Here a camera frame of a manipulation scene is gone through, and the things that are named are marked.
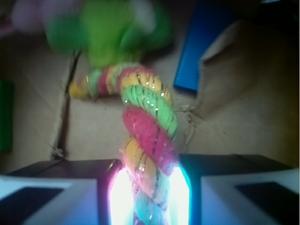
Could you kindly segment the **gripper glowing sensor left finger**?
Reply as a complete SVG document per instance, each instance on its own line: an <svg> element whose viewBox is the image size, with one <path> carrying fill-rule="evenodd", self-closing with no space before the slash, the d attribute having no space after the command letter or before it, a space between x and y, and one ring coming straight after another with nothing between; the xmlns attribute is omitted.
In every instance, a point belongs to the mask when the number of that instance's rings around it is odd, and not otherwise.
<svg viewBox="0 0 300 225"><path fill-rule="evenodd" d="M0 178L3 225L126 225L118 159L40 161Z"/></svg>

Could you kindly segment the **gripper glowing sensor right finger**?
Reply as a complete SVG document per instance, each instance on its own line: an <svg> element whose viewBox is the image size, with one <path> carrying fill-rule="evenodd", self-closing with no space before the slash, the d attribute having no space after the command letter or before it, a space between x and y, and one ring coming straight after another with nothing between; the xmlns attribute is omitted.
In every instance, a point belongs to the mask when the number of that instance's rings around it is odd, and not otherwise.
<svg viewBox="0 0 300 225"><path fill-rule="evenodd" d="M180 155L174 225L297 225L300 171L261 155Z"/></svg>

